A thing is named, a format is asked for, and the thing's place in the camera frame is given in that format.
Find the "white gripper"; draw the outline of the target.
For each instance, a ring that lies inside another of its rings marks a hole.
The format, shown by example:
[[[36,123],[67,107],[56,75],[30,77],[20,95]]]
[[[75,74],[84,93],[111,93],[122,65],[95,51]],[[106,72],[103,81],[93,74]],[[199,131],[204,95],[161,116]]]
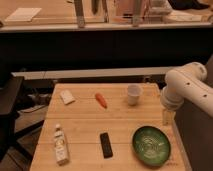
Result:
[[[167,87],[164,87],[160,94],[160,101],[162,105],[167,108],[163,110],[162,114],[163,125],[171,125],[175,116],[174,111],[181,107],[183,98],[175,93],[171,93]]]

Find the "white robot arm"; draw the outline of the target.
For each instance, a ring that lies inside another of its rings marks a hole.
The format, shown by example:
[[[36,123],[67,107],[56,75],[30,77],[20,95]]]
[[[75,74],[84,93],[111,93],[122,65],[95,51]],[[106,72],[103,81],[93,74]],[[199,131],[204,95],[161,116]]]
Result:
[[[213,118],[213,88],[206,85],[206,67],[191,62],[169,70],[165,75],[166,86],[160,94],[161,104],[177,111],[187,99]]]

